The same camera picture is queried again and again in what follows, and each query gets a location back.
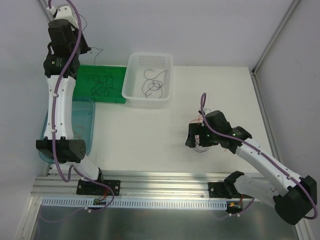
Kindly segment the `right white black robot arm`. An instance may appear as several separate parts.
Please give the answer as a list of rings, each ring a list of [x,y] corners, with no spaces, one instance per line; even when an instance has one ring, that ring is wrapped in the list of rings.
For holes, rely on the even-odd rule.
[[[316,180],[309,175],[300,176],[265,153],[247,130],[241,126],[231,127],[221,111],[209,112],[202,122],[190,123],[185,145],[189,148],[219,145],[245,160],[268,180],[263,183],[235,171],[224,179],[220,192],[223,198],[242,194],[258,199],[273,207],[290,225],[308,219],[310,211],[314,211],[315,218],[318,216]]]

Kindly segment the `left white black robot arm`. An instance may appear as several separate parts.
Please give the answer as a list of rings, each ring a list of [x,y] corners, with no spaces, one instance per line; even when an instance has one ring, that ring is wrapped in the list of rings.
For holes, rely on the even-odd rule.
[[[76,86],[79,55],[90,51],[77,26],[67,19],[49,22],[50,42],[43,63],[48,85],[48,111],[46,129],[42,139],[36,141],[36,149],[53,159],[58,173],[66,164],[79,176],[78,195],[105,195],[102,171],[90,162],[83,139],[75,139],[72,128],[72,103]]]

